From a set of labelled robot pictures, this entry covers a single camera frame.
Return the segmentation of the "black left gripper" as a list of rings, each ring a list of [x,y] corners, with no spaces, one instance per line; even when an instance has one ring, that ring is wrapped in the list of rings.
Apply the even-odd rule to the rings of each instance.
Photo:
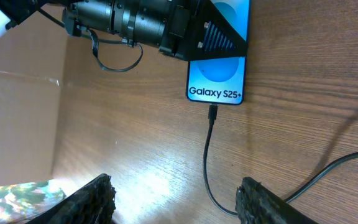
[[[244,57],[247,42],[210,0],[161,0],[159,52],[184,61]]]

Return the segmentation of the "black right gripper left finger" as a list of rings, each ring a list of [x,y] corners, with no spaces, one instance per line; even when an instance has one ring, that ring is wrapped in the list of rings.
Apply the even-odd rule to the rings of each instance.
[[[115,194],[111,177],[100,174],[28,224],[111,224],[116,209]]]

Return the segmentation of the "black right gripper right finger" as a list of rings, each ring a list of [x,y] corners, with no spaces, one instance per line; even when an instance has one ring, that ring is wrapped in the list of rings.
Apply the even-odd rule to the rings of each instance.
[[[241,223],[317,224],[251,177],[237,189],[235,209]]]

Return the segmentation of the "blue Samsung smartphone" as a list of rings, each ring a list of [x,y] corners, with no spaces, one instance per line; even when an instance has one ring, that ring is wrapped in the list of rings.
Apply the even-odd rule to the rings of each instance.
[[[212,3],[247,40],[251,1],[213,0]],[[186,97],[195,102],[240,105],[244,100],[246,63],[246,56],[190,61]]]

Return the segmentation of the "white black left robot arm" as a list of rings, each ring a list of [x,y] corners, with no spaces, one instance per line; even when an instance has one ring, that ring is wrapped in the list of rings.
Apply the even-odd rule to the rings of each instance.
[[[184,61],[243,57],[248,49],[209,0],[0,0],[0,37],[35,12],[71,36],[90,39],[94,57],[102,41],[98,30]]]

